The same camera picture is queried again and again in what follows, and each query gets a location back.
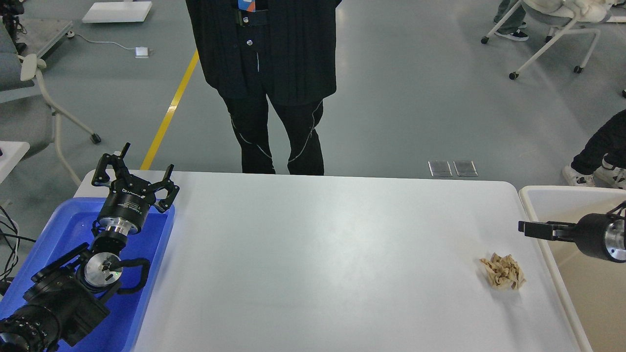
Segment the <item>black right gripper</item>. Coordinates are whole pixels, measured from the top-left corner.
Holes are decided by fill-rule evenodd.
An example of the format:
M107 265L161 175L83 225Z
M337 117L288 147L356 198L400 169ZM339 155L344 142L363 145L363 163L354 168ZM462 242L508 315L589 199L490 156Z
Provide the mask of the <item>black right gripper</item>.
M529 238L574 241L583 254L592 258L626 262L625 218L622 216L588 214L578 223L519 221L518 230Z

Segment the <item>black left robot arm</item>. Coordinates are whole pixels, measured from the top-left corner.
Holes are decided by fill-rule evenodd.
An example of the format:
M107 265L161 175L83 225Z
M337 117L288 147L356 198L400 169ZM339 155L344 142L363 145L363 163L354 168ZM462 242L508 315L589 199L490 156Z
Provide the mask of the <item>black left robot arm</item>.
M143 229L149 210L171 209L179 192L169 165L159 182L130 173L120 154L103 154L92 185L107 187L108 196L92 223L92 243L81 243L36 272L25 304L1 321L3 352L55 352L63 340L75 346L109 315L115 294L134 294L149 279L152 261L123 259L128 238Z

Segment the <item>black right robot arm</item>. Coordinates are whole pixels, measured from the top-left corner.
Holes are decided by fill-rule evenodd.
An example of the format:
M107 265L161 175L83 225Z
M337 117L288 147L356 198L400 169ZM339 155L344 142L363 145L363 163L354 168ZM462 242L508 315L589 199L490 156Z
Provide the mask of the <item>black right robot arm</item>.
M529 238L571 242L591 258L624 263L625 220L625 203L622 202L606 213L587 214L577 223L519 221L518 231Z

